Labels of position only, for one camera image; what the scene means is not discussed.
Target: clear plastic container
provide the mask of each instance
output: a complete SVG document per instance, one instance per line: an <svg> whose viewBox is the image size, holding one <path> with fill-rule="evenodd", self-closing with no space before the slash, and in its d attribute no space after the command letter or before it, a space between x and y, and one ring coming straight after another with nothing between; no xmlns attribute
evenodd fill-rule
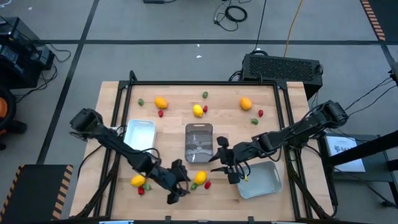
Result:
<svg viewBox="0 0 398 224"><path fill-rule="evenodd" d="M189 163L208 162L213 157L213 126L187 124L185 127L185 160Z"/></svg>

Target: yellow cable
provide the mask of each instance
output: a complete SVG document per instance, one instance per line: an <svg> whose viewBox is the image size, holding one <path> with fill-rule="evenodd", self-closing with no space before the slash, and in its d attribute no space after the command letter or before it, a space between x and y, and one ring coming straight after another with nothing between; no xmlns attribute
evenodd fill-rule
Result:
<svg viewBox="0 0 398 224"><path fill-rule="evenodd" d="M300 8L301 8L301 4L303 3L303 0L300 0L300 4L298 5L297 11L296 11L296 15L294 15L293 21L292 21L292 25L290 25L290 29L289 29L289 34L287 36L287 41L286 41L286 47L285 47L285 53L284 53L284 57L286 57L286 53L287 53L287 47L289 46L289 39L290 39L290 34L292 33L292 29L294 26L294 22L296 21L296 17L299 14Z"/></svg>

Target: white paper sign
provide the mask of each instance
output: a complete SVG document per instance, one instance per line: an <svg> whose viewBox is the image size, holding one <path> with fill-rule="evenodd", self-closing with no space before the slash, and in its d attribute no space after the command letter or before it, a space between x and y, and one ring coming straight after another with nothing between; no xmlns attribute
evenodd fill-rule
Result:
<svg viewBox="0 0 398 224"><path fill-rule="evenodd" d="M327 136L326 143L330 156L350 150L356 146L355 139L337 136ZM365 172L362 159L340 164L336 168L344 172Z"/></svg>

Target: yellow fruit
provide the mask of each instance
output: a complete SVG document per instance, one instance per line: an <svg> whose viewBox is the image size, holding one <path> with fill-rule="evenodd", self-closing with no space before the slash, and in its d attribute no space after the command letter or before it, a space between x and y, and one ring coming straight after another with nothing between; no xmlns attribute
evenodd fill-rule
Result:
<svg viewBox="0 0 398 224"><path fill-rule="evenodd" d="M163 97L158 96L157 98L155 98L155 105L159 109L166 109L167 108L167 100Z"/></svg>
<svg viewBox="0 0 398 224"><path fill-rule="evenodd" d="M195 183L198 185L204 184L207 179L207 174L205 171L199 171L195 176Z"/></svg>
<svg viewBox="0 0 398 224"><path fill-rule="evenodd" d="M141 187L145 183L145 177L142 175L135 175L131 181L130 184L135 186L135 187Z"/></svg>
<svg viewBox="0 0 398 224"><path fill-rule="evenodd" d="M199 118L203 115L203 109L200 105L193 106L193 114Z"/></svg>
<svg viewBox="0 0 398 224"><path fill-rule="evenodd" d="M251 101L247 97L242 97L241 98L241 107L244 110L250 110L252 106Z"/></svg>

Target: orange and black tape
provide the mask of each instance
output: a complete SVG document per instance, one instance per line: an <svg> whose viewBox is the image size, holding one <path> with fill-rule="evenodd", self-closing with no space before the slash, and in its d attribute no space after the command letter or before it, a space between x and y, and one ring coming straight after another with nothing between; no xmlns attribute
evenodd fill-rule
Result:
<svg viewBox="0 0 398 224"><path fill-rule="evenodd" d="M361 0L362 6L365 8L366 15L371 21L374 32L376 33L379 40L386 41L386 36L384 35L383 29L380 26L379 21L376 18L376 15L373 12L372 6L370 5L368 0Z"/></svg>
<svg viewBox="0 0 398 224"><path fill-rule="evenodd" d="M72 177L72 171L73 167L71 165L67 165L65 168L65 172L63 173L60 191L57 195L57 199L55 200L54 211L52 212L52 220L61 219L63 205L65 203L65 198L67 196L70 179Z"/></svg>
<svg viewBox="0 0 398 224"><path fill-rule="evenodd" d="M2 220L2 218L3 218L3 216L4 216L4 214L6 213L6 209L7 209L8 203L9 203L9 201L10 201L10 199L11 199L11 195L12 195L12 193L14 192L15 186L16 186L16 184L17 184L19 174L22 172L24 166L25 166L25 165L21 165L21 166L19 166L18 169L17 169L17 173L15 174L14 180L12 181L12 184L11 184L11 187L10 187L10 191L9 191L8 194L7 194L6 201L4 202L4 204L2 205L2 208L1 208L1 212L0 212L0 223L1 223L1 220Z"/></svg>

